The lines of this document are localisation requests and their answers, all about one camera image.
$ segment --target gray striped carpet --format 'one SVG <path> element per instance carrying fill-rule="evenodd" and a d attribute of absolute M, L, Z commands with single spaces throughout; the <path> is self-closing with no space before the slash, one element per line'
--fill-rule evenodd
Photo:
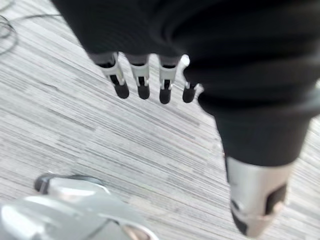
<path fill-rule="evenodd" d="M 9 19 L 56 13 L 47 0 L 17 0 Z M 213 118 L 182 101 L 179 71 L 171 102 L 159 102 L 153 56 L 151 96 L 119 99 L 60 17 L 13 23 L 19 44 L 0 56 L 0 201 L 34 194 L 51 171 L 105 180 L 162 240 L 244 240 L 229 212 L 222 146 Z M 0 50 L 11 38 L 0 39 Z M 286 209 L 261 240 L 320 239 L 320 121 L 312 122 L 290 182 Z"/>

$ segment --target black fingertip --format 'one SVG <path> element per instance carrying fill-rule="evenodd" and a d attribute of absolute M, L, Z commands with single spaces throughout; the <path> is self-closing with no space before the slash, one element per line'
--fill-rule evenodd
<path fill-rule="evenodd" d="M 124 85 L 115 85 L 114 89 L 119 98 L 126 99 L 127 97 L 129 97 L 129 89 L 126 82 L 124 83 Z"/>
<path fill-rule="evenodd" d="M 138 86 L 138 94 L 141 99 L 148 99 L 150 96 L 149 86 Z"/>
<path fill-rule="evenodd" d="M 193 88 L 184 88 L 182 99 L 185 103 L 191 103 L 195 98 L 196 90 Z"/>
<path fill-rule="evenodd" d="M 160 102 L 162 104 L 168 104 L 171 99 L 171 90 L 169 89 L 160 89 L 159 95 Z"/>

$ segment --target wire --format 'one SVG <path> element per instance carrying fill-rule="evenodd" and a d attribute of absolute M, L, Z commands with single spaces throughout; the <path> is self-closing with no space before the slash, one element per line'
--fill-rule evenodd
<path fill-rule="evenodd" d="M 22 17 L 17 17 L 12 20 L 8 20 L 6 17 L 0 15 L 0 42 L 5 41 L 5 39 L 8 39 L 10 36 L 13 35 L 13 43 L 10 47 L 4 49 L 3 51 L 0 51 L 0 56 L 11 52 L 19 43 L 19 35 L 12 25 L 12 23 L 18 23 L 24 20 L 28 19 L 34 19 L 34 18 L 47 18 L 47 17 L 60 17 L 60 14 L 34 14 L 34 15 L 27 15 Z"/>

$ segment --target black fabric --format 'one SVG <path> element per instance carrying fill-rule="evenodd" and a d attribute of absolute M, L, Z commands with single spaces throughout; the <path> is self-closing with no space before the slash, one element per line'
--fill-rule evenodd
<path fill-rule="evenodd" d="M 229 156 L 279 166 L 299 155 L 320 113 L 318 0 L 53 3 L 88 53 L 188 54 L 185 78 L 203 85 Z"/>

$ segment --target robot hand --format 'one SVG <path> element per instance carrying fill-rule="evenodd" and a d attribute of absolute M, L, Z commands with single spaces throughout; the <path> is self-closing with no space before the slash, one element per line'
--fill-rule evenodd
<path fill-rule="evenodd" d="M 2 207 L 2 240 L 159 240 L 97 178 L 45 174 L 35 189 L 43 195 Z"/>

